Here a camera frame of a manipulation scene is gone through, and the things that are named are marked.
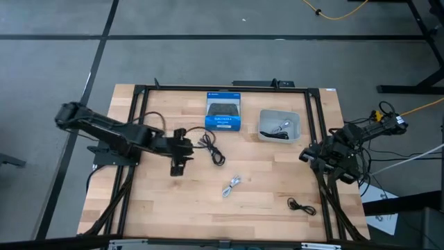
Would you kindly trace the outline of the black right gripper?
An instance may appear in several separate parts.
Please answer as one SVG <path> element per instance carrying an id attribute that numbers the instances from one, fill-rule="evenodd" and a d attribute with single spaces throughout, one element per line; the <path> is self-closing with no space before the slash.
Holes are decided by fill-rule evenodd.
<path id="1" fill-rule="evenodd" d="M 333 141 L 322 141 L 312 143 L 309 147 L 302 150 L 299 159 L 305 163 L 314 162 L 316 159 L 324 160 L 328 165 L 335 164 L 335 158 L 332 153 Z"/>

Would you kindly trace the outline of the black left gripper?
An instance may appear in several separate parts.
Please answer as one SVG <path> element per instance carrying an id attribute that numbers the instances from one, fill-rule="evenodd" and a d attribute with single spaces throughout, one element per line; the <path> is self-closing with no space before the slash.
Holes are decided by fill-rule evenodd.
<path id="1" fill-rule="evenodd" d="M 173 132 L 172 156 L 170 176 L 182 176 L 184 174 L 186 162 L 193 160 L 194 153 L 191 140 L 186 138 L 187 130 L 178 128 Z"/>

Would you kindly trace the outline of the pale grey plastic bin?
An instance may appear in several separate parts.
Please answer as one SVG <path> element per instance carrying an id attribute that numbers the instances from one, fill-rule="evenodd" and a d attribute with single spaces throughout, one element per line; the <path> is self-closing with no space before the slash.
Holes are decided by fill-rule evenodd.
<path id="1" fill-rule="evenodd" d="M 260 140 L 293 144 L 301 136 L 300 115 L 296 112 L 262 109 L 257 130 Z"/>

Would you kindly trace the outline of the blue game controller box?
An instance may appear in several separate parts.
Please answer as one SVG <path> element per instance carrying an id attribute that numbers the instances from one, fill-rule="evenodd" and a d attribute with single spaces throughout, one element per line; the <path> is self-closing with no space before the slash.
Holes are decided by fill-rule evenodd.
<path id="1" fill-rule="evenodd" d="M 205 128 L 211 131 L 239 131 L 241 94 L 239 92 L 208 92 Z"/>

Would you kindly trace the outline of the black bar on table edge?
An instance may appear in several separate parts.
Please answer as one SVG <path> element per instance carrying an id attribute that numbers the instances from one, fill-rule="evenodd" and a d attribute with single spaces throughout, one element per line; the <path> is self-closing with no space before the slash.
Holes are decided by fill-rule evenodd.
<path id="1" fill-rule="evenodd" d="M 233 81 L 233 86 L 246 87 L 272 87 L 272 88 L 294 88 L 293 81 L 281 81 L 274 78 L 271 81 Z"/>

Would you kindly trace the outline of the white paper sheet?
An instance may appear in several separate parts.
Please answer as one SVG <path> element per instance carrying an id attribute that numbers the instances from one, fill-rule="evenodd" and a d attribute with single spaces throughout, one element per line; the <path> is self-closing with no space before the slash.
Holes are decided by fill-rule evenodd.
<path id="1" fill-rule="evenodd" d="M 366 223 L 389 235 L 395 235 L 398 214 L 393 213 L 390 207 L 385 208 L 387 199 L 397 199 L 398 196 L 383 189 L 364 183 L 359 188 L 361 201 L 364 205 Z"/>

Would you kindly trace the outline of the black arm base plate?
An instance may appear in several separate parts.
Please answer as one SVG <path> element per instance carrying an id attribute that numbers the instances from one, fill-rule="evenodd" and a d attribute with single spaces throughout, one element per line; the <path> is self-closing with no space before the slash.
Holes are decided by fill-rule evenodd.
<path id="1" fill-rule="evenodd" d="M 141 157 L 140 149 L 131 149 L 127 155 L 123 156 L 102 141 L 97 146 L 88 146 L 87 149 L 94 154 L 95 165 L 138 165 Z"/>

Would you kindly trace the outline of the black floor stand frame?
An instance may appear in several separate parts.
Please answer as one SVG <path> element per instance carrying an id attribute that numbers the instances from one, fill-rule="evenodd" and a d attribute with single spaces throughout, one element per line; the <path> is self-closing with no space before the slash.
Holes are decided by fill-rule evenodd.
<path id="1" fill-rule="evenodd" d="M 420 29 L 420 35 L 358 35 L 352 41 L 403 41 L 425 42 L 432 50 L 432 54 L 438 62 L 438 69 L 415 85 L 378 85 L 377 92 L 381 94 L 444 94 L 444 87 L 436 85 L 444 80 L 444 56 L 438 50 L 435 39 L 432 37 L 435 28 L 428 29 L 422 17 L 413 3 L 413 0 L 371 0 L 381 3 L 405 3 L 415 22 Z"/>

